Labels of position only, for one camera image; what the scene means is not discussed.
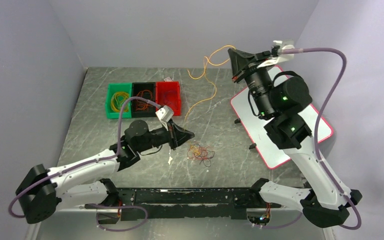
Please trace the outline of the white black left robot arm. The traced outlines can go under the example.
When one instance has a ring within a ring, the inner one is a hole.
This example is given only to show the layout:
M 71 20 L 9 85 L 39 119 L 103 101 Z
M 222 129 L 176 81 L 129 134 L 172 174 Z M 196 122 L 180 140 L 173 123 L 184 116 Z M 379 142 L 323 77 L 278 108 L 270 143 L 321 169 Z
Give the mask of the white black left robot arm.
M 8 212 L 36 224 L 74 206 L 112 208 L 119 203 L 119 191 L 110 175 L 137 163 L 142 152 L 165 144 L 175 150 L 194 136 L 173 120 L 154 130 L 144 120 L 135 120 L 118 142 L 94 156 L 60 167 L 33 166 L 15 191 L 23 213 L 14 213 L 11 206 Z

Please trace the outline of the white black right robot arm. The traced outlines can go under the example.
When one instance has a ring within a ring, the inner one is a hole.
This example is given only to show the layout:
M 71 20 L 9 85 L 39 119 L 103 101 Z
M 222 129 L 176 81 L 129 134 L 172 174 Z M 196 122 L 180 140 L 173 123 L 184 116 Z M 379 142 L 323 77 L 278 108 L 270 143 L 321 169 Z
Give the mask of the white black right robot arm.
M 349 208 L 355 209 L 362 199 L 357 189 L 347 187 L 334 173 L 320 152 L 318 128 L 311 129 L 300 112 L 313 99 L 304 79 L 294 71 L 282 71 L 288 79 L 276 84 L 269 67 L 288 61 L 301 53 L 337 54 L 345 69 L 346 56 L 335 48 L 284 48 L 248 53 L 228 49 L 232 81 L 245 81 L 258 109 L 258 117 L 266 120 L 264 129 L 269 139 L 296 164 L 310 188 L 294 188 L 262 178 L 250 188 L 250 202 L 255 207 L 278 204 L 300 212 L 319 228 L 345 227 Z

